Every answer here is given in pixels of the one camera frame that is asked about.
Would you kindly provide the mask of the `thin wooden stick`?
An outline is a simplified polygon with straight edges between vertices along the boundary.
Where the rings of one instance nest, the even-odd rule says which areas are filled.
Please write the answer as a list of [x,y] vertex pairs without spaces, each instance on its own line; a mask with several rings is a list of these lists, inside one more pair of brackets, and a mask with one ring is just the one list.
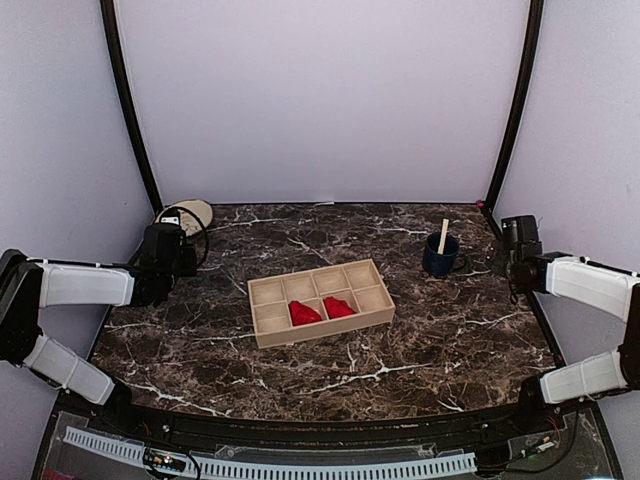
[[449,219],[444,218],[442,221],[441,231],[440,231],[440,238],[439,238],[439,244],[438,244],[438,250],[437,250],[438,255],[444,255],[446,241],[447,241],[446,239],[448,234],[448,227],[449,227]]

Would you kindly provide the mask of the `wooden compartment tray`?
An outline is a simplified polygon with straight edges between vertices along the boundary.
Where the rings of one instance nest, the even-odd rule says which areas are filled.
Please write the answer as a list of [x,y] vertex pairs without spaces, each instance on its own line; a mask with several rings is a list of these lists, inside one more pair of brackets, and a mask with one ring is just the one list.
[[[395,314],[395,304],[371,259],[251,280],[248,293],[261,349],[389,323]],[[330,319],[323,303],[330,296],[347,301],[356,314]],[[292,301],[313,308],[323,320],[294,327]]]

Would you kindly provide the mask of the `plain red sock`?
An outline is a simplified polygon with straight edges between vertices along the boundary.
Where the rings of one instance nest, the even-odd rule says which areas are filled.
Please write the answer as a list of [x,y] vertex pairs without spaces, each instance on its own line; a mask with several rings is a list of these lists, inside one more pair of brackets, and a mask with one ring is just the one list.
[[294,327],[313,324],[323,320],[322,316],[316,310],[299,301],[290,302],[289,311]]

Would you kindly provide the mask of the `red snowflake santa sock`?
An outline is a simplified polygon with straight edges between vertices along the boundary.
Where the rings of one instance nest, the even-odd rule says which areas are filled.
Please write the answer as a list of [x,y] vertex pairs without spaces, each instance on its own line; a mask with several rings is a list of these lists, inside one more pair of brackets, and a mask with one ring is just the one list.
[[330,319],[337,319],[356,314],[356,311],[350,307],[347,301],[340,300],[335,297],[326,297],[323,300],[325,310]]

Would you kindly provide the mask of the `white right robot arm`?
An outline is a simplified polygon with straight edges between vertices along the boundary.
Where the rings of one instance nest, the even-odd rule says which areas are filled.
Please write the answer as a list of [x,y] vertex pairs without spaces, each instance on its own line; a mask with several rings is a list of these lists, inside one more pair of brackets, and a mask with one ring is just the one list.
[[[546,252],[560,251],[588,256],[596,262],[625,270],[639,269],[637,243],[577,244],[545,242]],[[623,323],[613,315],[575,300],[537,296],[567,361],[573,363],[618,346],[624,335]]]

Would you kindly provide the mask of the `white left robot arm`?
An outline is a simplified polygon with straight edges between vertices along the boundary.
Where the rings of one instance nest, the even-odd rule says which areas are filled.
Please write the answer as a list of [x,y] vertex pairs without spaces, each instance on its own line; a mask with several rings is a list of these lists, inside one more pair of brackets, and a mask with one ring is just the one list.
[[62,307],[147,307],[165,302],[176,281],[197,270],[195,247],[172,223],[144,231],[134,264],[37,259],[17,249],[1,255],[1,359],[103,407],[101,417],[120,436],[141,427],[122,381],[47,334],[43,311]]

